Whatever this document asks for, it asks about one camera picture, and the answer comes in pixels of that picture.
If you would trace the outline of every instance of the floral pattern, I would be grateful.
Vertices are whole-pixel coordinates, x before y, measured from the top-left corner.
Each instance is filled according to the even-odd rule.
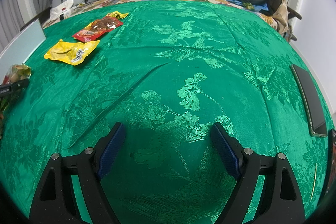
[[[152,0],[97,0],[92,3],[87,3],[85,5],[78,5],[76,7],[72,8],[72,16],[74,15],[79,15],[84,12],[88,12],[91,10],[95,10],[98,8],[102,7],[107,7],[115,4],[121,4],[121,3],[128,3],[128,2],[135,2],[135,1],[152,1]],[[226,0],[183,0],[183,1],[197,1],[197,2],[202,2],[202,3],[214,3],[214,4],[222,4],[226,5],[228,7],[235,7],[237,9],[244,9],[242,6],[238,6],[236,4],[230,3]],[[277,30],[278,29],[278,23],[272,18],[272,17],[267,17],[263,15],[262,13],[257,13],[253,12],[255,15],[259,16],[262,20],[264,20],[268,25],[270,25],[273,29]],[[55,23],[59,22],[58,20],[47,20],[43,24],[43,28],[49,27]],[[224,25],[224,23],[221,20],[218,20],[217,22],[220,25]]]
[[[85,63],[42,57],[59,39],[74,42],[76,30],[114,10],[130,14]],[[306,215],[315,209],[327,140],[309,135],[290,65],[307,68],[256,14],[210,1],[133,1],[70,17],[45,33],[27,61],[31,83],[6,113],[0,147],[0,180],[25,215],[50,155],[95,145],[115,122],[126,125],[126,140],[101,183],[121,223],[215,222],[236,182],[211,144],[214,122],[259,154],[285,153]],[[245,221],[253,218],[262,187],[260,176]],[[78,183],[74,189],[80,193]]]

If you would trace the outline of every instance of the food bag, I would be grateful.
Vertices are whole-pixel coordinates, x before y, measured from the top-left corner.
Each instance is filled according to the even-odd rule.
[[[114,11],[113,13],[108,13],[106,16],[109,16],[109,17],[115,17],[116,19],[124,19],[125,17],[128,16],[129,13],[126,13],[126,14],[122,14],[118,11]]]
[[[99,44],[100,40],[88,43],[69,43],[62,39],[44,55],[45,59],[58,60],[76,66],[82,63]]]
[[[91,22],[84,29],[75,33],[72,37],[82,42],[90,42],[121,25],[123,25],[123,23],[115,17],[105,16],[102,19],[97,19],[94,22]]]
[[[9,68],[8,72],[5,75],[2,85],[8,85],[19,80],[29,79],[32,74],[32,70],[25,64],[13,65]],[[17,90],[15,93],[0,97],[0,140],[2,139],[3,134],[3,112],[11,105],[20,95],[21,90]]]
[[[60,5],[51,8],[50,10],[50,20],[57,20],[59,19],[60,15],[63,15],[63,18],[66,19],[71,17],[71,7],[74,4],[74,0],[66,0],[65,2],[61,3]]]

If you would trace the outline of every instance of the toothpick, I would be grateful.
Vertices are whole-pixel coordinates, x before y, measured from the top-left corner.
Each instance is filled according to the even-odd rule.
[[[314,184],[313,184],[313,190],[312,190],[312,192],[311,192],[310,201],[312,200],[312,198],[313,198],[313,195],[314,195],[314,190],[315,190],[315,182],[316,182],[316,171],[317,171],[317,163],[315,164],[315,177],[314,177]]]

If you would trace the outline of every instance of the screw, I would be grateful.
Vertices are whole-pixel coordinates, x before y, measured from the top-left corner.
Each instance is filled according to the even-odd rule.
[[[84,153],[87,155],[90,155],[93,153],[93,148],[92,147],[88,147],[87,149],[84,150]]]
[[[282,160],[284,160],[286,158],[286,155],[284,153],[279,153],[278,157]]]
[[[59,158],[59,154],[58,153],[53,153],[52,155],[51,155],[51,159],[52,160],[57,160]]]
[[[251,155],[253,153],[253,150],[251,148],[245,148],[244,152],[245,154]]]

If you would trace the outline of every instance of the smartphone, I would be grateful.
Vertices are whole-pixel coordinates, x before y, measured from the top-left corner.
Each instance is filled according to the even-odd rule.
[[[299,87],[312,137],[327,137],[327,125],[316,87],[308,71],[292,64],[291,69]]]

